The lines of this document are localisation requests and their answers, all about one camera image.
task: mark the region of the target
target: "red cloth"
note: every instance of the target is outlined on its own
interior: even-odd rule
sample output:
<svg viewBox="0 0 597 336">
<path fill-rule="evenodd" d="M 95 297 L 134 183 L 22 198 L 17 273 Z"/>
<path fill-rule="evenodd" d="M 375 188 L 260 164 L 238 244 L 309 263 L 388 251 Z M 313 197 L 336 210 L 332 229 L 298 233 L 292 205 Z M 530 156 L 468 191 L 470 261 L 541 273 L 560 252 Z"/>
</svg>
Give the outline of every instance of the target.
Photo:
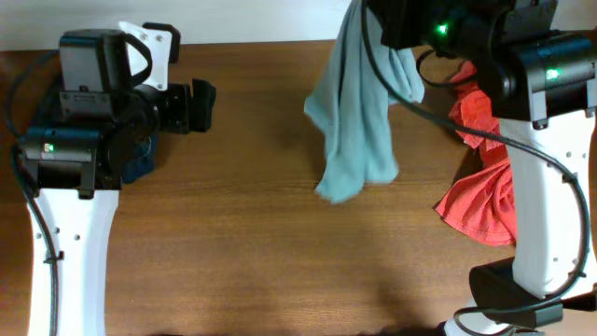
<svg viewBox="0 0 597 336">
<path fill-rule="evenodd" d="M 476 72 L 475 66 L 467 62 L 452 81 Z M 458 88 L 458 103 L 450 118 L 460 125 L 499 134 L 499 122 L 492 117 L 492 102 L 477 83 Z M 450 226 L 485 245 L 514 245 L 514 185 L 506 146 L 475 135 L 459 134 L 467 145 L 479 150 L 484 170 L 456 182 L 436 211 Z"/>
</svg>

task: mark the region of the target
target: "white bracket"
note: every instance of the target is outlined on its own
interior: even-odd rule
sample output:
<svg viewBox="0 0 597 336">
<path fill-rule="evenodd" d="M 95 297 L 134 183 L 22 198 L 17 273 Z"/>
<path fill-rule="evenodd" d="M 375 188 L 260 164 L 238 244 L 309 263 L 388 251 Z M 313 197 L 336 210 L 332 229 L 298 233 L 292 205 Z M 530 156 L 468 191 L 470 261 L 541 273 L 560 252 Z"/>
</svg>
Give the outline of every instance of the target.
<svg viewBox="0 0 597 336">
<path fill-rule="evenodd" d="M 130 22 L 121 21 L 118 23 L 121 31 L 137 37 L 149 50 L 153 60 L 151 75 L 143 83 L 154 87 L 159 91 L 168 90 L 168 63 L 170 60 L 170 48 L 172 47 L 172 33 L 145 29 Z M 129 53 L 129 65 L 133 75 L 143 71 L 147 66 L 146 59 L 133 48 L 127 46 Z"/>
</svg>

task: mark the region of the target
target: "wooden surface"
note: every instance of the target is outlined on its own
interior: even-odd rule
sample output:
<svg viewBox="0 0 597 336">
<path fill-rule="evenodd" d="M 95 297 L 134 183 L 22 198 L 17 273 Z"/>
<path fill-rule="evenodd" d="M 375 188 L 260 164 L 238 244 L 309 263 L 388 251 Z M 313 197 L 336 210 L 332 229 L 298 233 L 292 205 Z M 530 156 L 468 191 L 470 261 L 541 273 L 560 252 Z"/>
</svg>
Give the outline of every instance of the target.
<svg viewBox="0 0 597 336">
<path fill-rule="evenodd" d="M 121 192 L 108 251 L 109 335 L 354 335 L 434 327 L 468 299 L 471 267 L 513 255 L 512 247 L 472 241 L 432 210 L 467 147 L 401 107 L 390 115 L 401 170 L 395 183 L 367 186 L 338 206 L 313 194 L 325 168 L 324 138 L 303 104 L 332 46 L 182 48 L 171 81 L 199 77 L 217 86 L 214 128 L 163 135 L 159 169 Z M 2 93 L 33 57 L 0 54 Z M 441 80 L 454 66 L 432 59 L 425 73 Z M 51 72 L 21 92 L 17 119 L 27 120 Z M 445 113 L 451 97 L 428 91 L 425 103 Z M 31 231 L 8 170 L 11 139 L 1 126 L 0 333 L 22 335 Z M 595 200 L 595 160 L 591 172 Z M 582 313 L 567 313 L 564 323 L 548 328 L 550 335 L 579 336 L 596 329 L 597 315 Z"/>
</svg>

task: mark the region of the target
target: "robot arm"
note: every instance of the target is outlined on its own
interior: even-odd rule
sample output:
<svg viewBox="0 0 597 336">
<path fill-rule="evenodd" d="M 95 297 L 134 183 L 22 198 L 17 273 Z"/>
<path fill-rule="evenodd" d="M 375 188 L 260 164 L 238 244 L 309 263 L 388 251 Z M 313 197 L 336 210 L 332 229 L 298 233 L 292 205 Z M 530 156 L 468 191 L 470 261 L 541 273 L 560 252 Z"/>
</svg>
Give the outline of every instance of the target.
<svg viewBox="0 0 597 336">
<path fill-rule="evenodd" d="M 149 150 L 137 153 L 158 130 L 211 127 L 215 88 L 194 79 L 191 95 L 189 85 L 168 83 L 178 31 L 120 28 L 64 34 L 60 103 L 19 139 L 34 235 L 31 336 L 105 335 L 107 245 L 124 174 L 151 160 Z"/>
<path fill-rule="evenodd" d="M 557 0 L 368 3 L 381 18 L 382 43 L 388 47 L 429 44 L 440 57 L 471 60 L 478 68 L 481 89 L 492 98 L 502 135 L 555 158 L 574 173 L 582 193 L 589 194 L 597 38 L 594 32 L 552 31 Z M 462 325 L 455 320 L 446 324 L 447 335 L 496 333 L 508 325 L 535 329 L 562 320 L 563 308 L 597 309 L 593 288 L 597 262 L 588 243 L 589 223 L 579 212 L 571 181 L 546 161 L 520 149 L 508 147 L 508 154 L 519 224 L 516 258 L 471 271 L 474 300 L 469 306 L 494 311 L 526 309 L 463 315 Z M 573 273 L 579 264 L 584 269 Z M 558 300 L 540 304 L 561 293 L 571 280 L 574 285 Z"/>
</svg>

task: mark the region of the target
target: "light blue cloth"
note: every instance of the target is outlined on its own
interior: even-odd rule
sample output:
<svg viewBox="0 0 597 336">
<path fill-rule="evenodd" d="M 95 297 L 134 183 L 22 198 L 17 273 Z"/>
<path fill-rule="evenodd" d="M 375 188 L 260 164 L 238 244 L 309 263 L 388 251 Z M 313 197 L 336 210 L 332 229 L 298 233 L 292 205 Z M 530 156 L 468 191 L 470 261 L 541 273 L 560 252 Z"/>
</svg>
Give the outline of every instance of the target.
<svg viewBox="0 0 597 336">
<path fill-rule="evenodd" d="M 385 78 L 406 98 L 421 102 L 424 86 L 412 51 L 383 46 L 382 28 L 371 12 L 368 25 Z M 326 137 L 326 172 L 316 189 L 323 198 L 342 203 L 358 194 L 366 181 L 394 181 L 398 165 L 388 105 L 395 103 L 368 62 L 361 32 L 361 1 L 354 0 L 327 69 L 305 104 L 305 113 Z"/>
</svg>

